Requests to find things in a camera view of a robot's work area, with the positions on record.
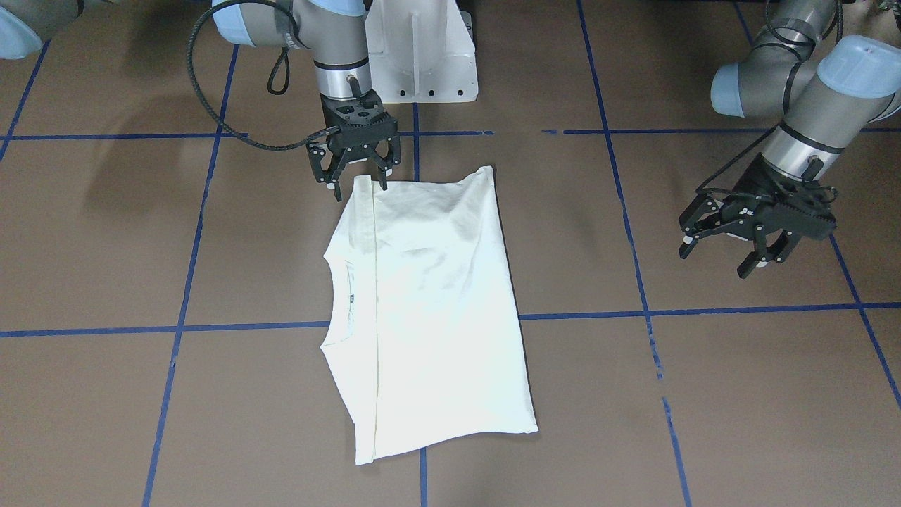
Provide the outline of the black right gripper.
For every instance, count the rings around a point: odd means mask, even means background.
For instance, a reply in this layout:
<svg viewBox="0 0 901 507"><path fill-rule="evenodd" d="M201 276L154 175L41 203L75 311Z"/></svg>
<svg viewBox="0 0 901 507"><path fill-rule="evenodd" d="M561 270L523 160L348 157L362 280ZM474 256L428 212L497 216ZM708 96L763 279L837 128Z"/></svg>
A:
<svg viewBox="0 0 901 507"><path fill-rule="evenodd" d="M401 161L397 119L386 112L377 91L361 97L338 100L320 96L325 124L338 132L328 140L306 142L313 177L342 202L340 177L351 158L367 157L377 165L380 189L387 190L387 179Z"/></svg>

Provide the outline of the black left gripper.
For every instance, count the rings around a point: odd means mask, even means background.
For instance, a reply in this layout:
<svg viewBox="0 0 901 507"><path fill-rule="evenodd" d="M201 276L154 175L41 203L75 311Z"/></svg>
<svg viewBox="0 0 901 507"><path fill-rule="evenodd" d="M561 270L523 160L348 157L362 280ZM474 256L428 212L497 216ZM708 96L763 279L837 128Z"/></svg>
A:
<svg viewBox="0 0 901 507"><path fill-rule="evenodd" d="M688 258L701 239L726 234L753 241L736 272L741 279L767 263L782 263L801 237L823 240L836 230L833 187L786 177L762 155L753 158L731 192L699 192L679 216L684 234L679 257ZM766 234L782 230L772 245Z"/></svg>

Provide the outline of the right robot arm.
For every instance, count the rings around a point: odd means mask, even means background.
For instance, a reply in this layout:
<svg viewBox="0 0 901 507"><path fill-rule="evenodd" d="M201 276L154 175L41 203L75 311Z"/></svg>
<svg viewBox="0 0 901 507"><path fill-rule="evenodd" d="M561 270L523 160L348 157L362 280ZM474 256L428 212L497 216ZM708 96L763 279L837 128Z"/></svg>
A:
<svg viewBox="0 0 901 507"><path fill-rule="evenodd" d="M150 60L152 68L158 67L155 49L173 56L175 35L187 31L187 76L220 132L260 150L305 149L316 182L331 189L337 200L342 199L340 176L354 163L374 163L377 182L386 189L387 178L401 161L401 139L397 119L386 112L373 89L363 1L213 1L206 10L193 1L190 6L199 19L192 20L180 1L151 2L144 18L122 32L128 56ZM299 142L272 145L228 125L206 98L194 70L194 45L208 22L215 23L225 41L279 49L267 81L271 95L283 95L289 89L290 51L311 51L324 128Z"/></svg>

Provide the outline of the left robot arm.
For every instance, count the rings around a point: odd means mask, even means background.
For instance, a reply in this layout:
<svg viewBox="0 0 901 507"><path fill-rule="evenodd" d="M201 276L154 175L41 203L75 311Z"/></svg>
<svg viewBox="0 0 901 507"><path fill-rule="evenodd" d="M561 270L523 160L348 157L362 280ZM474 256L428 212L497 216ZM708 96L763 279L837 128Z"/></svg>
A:
<svg viewBox="0 0 901 507"><path fill-rule="evenodd" d="M844 35L843 2L782 1L766 13L749 54L718 68L710 100L721 115L778 122L740 152L752 160L733 186L712 186L723 170L698 186L679 216L679 256L730 235L752 244L737 267L747 278L801 239L833 234L837 191L821 179L864 126L898 112L899 68L897 47Z"/></svg>

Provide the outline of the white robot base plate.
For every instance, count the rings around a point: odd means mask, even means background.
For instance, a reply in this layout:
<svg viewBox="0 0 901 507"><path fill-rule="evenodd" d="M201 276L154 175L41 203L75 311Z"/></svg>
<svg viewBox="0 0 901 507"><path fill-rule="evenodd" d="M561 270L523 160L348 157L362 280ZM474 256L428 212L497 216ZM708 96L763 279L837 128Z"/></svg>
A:
<svg viewBox="0 0 901 507"><path fill-rule="evenodd" d="M380 99L392 105L476 101L471 13L466 1L374 1L365 27Z"/></svg>

